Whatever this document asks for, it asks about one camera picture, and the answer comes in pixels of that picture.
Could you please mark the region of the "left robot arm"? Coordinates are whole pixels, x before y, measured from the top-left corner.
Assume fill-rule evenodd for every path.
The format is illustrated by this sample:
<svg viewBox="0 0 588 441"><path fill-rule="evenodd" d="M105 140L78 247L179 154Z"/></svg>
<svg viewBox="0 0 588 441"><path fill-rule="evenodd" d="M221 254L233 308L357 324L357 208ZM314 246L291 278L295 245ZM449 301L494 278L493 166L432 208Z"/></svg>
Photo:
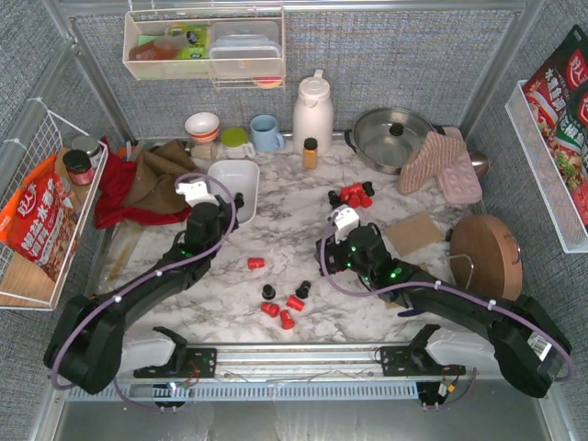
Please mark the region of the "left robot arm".
<svg viewBox="0 0 588 441"><path fill-rule="evenodd" d="M127 330L207 274L224 240L238 228L236 214L243 205L241 193L230 195L228 201L216 196L212 202L198 203L186 229L150 270L106 294L69 299L43 358L53 388L102 391L119 372Z"/></svg>

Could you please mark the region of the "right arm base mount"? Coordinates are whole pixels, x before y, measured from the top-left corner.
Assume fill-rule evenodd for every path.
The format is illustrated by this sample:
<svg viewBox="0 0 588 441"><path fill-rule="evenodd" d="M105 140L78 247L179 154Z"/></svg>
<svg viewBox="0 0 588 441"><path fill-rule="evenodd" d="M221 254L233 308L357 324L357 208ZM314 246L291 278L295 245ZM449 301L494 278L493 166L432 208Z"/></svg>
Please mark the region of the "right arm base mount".
<svg viewBox="0 0 588 441"><path fill-rule="evenodd" d="M441 327L437 324L425 325L405 345L384 345L376 349L375 360L382 368L384 377L423 377L437 376L447 364L439 364L427 352L426 346L434 332Z"/></svg>

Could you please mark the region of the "steel pot with glass lid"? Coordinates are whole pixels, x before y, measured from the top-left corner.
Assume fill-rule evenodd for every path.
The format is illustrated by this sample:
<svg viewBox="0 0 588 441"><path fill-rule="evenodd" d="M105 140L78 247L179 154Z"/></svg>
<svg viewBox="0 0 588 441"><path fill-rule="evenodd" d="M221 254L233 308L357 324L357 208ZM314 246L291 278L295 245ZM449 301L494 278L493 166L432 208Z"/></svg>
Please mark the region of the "steel pot with glass lid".
<svg viewBox="0 0 588 441"><path fill-rule="evenodd" d="M418 153L429 132L445 135L419 114L400 107L370 110L344 132L347 146L370 169L398 175L413 153Z"/></svg>

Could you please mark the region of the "green lidded white cup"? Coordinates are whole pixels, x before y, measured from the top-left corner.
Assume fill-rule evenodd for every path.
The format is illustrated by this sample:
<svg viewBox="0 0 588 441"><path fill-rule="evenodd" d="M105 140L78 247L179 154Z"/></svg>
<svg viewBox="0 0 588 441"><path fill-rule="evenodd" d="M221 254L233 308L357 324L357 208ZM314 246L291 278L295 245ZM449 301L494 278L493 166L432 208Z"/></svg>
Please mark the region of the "green lidded white cup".
<svg viewBox="0 0 588 441"><path fill-rule="evenodd" d="M220 137L226 156L229 159L243 159L255 157L253 144L243 128L230 127Z"/></svg>

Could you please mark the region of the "dark lid glass jar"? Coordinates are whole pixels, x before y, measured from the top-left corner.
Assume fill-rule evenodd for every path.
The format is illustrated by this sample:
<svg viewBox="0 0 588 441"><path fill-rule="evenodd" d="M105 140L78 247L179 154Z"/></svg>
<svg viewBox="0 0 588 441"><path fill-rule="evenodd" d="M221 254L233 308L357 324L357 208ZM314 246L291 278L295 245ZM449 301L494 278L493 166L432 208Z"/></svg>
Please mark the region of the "dark lid glass jar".
<svg viewBox="0 0 588 441"><path fill-rule="evenodd" d="M95 170L87 153L80 150L68 150L62 162L70 180L78 186L90 185L95 176Z"/></svg>

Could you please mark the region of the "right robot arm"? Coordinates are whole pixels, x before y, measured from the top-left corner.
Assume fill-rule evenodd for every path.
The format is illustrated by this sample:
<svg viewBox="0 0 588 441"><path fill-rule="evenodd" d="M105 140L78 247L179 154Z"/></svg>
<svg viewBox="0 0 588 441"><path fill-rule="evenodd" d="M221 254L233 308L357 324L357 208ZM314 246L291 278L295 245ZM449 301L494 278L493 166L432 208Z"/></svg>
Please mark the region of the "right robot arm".
<svg viewBox="0 0 588 441"><path fill-rule="evenodd" d="M524 394L542 398L553 383L573 379L571 344L535 298L494 300L447 284L392 257L374 224L354 228L343 240L329 225L315 247L320 273L334 289L386 298L468 329L490 343L503 378Z"/></svg>

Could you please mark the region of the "orange liquid bottle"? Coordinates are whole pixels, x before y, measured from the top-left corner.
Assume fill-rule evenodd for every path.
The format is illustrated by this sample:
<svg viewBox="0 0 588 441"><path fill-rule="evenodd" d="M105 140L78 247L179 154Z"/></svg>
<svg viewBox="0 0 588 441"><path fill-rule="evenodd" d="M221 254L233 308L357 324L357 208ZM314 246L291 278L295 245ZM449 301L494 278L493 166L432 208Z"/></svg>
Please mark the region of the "orange liquid bottle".
<svg viewBox="0 0 588 441"><path fill-rule="evenodd" d="M172 60L187 42L176 37L162 36L130 50L130 61Z"/></svg>

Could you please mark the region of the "orange snack bag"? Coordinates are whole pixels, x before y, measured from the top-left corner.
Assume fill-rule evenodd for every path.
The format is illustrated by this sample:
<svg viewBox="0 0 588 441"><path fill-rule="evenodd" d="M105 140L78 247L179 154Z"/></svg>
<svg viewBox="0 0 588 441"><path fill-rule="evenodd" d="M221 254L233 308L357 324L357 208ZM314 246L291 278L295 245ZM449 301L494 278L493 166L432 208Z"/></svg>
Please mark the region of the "orange snack bag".
<svg viewBox="0 0 588 441"><path fill-rule="evenodd" d="M70 245L76 215L62 198L54 154L33 168L1 211L1 242L56 281Z"/></svg>

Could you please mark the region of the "steel cup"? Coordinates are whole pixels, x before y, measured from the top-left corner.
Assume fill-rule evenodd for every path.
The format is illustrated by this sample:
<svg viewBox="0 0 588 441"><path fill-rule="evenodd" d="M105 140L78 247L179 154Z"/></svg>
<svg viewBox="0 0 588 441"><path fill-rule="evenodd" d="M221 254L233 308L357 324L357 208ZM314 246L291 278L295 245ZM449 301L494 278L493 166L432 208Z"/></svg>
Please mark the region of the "steel cup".
<svg viewBox="0 0 588 441"><path fill-rule="evenodd" d="M469 151L469 158L476 176L479 179L485 177L490 168L490 161L488 157L478 151Z"/></svg>

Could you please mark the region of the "red coffee capsule cluster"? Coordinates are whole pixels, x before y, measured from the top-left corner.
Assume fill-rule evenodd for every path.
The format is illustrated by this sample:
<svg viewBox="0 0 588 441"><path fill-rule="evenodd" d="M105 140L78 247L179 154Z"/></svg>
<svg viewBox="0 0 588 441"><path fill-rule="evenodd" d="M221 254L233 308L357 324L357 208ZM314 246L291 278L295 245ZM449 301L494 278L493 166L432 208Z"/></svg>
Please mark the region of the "red coffee capsule cluster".
<svg viewBox="0 0 588 441"><path fill-rule="evenodd" d="M352 186L344 187L340 193L341 201L349 206L350 208L369 208L373 201L372 198L368 197L364 192L363 183L356 183Z"/></svg>

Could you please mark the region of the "pink yellow sponge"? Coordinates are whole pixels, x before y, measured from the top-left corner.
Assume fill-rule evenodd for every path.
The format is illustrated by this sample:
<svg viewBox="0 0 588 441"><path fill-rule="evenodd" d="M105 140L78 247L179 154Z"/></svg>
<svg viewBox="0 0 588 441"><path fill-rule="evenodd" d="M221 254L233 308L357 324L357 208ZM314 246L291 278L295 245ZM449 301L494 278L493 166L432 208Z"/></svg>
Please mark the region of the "pink yellow sponge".
<svg viewBox="0 0 588 441"><path fill-rule="evenodd" d="M253 79L253 83L262 89L273 89L282 85L283 78L281 76L256 77Z"/></svg>

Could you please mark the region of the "white orange striped bowl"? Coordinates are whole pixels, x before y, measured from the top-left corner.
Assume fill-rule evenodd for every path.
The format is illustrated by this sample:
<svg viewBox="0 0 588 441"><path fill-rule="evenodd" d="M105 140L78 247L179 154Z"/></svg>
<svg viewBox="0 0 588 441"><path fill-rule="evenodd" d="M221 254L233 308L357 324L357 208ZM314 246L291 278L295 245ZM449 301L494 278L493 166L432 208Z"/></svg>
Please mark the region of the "white orange striped bowl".
<svg viewBox="0 0 588 441"><path fill-rule="evenodd" d="M220 120L213 113L198 112L185 121L184 128L196 142L214 141L220 132Z"/></svg>

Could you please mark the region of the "black coffee capsule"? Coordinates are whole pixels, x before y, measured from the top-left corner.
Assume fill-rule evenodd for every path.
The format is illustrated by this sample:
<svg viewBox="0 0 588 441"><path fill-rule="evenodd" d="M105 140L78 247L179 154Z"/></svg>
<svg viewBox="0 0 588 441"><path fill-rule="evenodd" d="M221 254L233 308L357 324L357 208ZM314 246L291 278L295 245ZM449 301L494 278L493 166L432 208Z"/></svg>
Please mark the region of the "black coffee capsule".
<svg viewBox="0 0 588 441"><path fill-rule="evenodd" d="M244 206L244 198L242 193L235 194L234 204L237 209L241 209Z"/></svg>
<svg viewBox="0 0 588 441"><path fill-rule="evenodd" d="M309 297L310 289L311 289L311 282L308 280L303 280L301 282L300 286L296 289L295 295L297 298L299 298L301 300L305 300Z"/></svg>
<svg viewBox="0 0 588 441"><path fill-rule="evenodd" d="M329 199L330 205L334 209L336 209L337 207L339 207L341 205L340 196L334 190L331 190L328 192L328 199Z"/></svg>
<svg viewBox="0 0 588 441"><path fill-rule="evenodd" d="M262 288L262 297L264 300L272 300L276 296L275 289L269 285L265 284Z"/></svg>
<svg viewBox="0 0 588 441"><path fill-rule="evenodd" d="M367 194L368 197L372 198L375 195L375 190L371 182L366 181L362 184L364 192Z"/></svg>

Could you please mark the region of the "pink striped cloth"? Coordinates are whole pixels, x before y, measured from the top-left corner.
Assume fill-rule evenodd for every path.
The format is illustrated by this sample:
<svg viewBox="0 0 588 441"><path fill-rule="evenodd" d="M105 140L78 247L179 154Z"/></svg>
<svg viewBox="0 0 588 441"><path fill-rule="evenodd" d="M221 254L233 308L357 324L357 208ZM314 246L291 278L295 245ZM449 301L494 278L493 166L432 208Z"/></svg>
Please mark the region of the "pink striped cloth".
<svg viewBox="0 0 588 441"><path fill-rule="evenodd" d="M429 131L421 148L402 166L398 192L406 196L418 191L428 179L452 165L466 149L463 140Z"/></svg>

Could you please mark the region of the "brown cardboard square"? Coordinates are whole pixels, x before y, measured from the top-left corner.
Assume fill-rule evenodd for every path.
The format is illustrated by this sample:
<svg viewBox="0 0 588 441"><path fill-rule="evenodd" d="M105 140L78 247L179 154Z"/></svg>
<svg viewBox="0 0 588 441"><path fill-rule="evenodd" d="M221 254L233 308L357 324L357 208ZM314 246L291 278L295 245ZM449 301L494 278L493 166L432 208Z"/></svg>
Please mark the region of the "brown cardboard square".
<svg viewBox="0 0 588 441"><path fill-rule="evenodd" d="M445 234L425 212L399 220L384 229L399 256L404 257L432 243L443 242Z"/></svg>

